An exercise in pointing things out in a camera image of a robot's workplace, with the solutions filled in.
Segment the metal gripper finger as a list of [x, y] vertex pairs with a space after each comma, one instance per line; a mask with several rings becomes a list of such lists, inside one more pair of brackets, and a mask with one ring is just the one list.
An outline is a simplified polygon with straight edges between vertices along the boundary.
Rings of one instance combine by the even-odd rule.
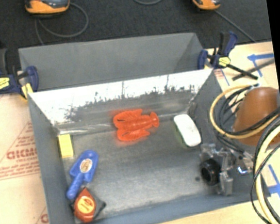
[[228, 175], [228, 172], [220, 172], [218, 182], [216, 184], [217, 194], [231, 196], [233, 194], [234, 179]]
[[217, 155], [217, 148], [215, 143], [204, 143], [200, 145], [200, 160], [202, 162], [215, 158]]

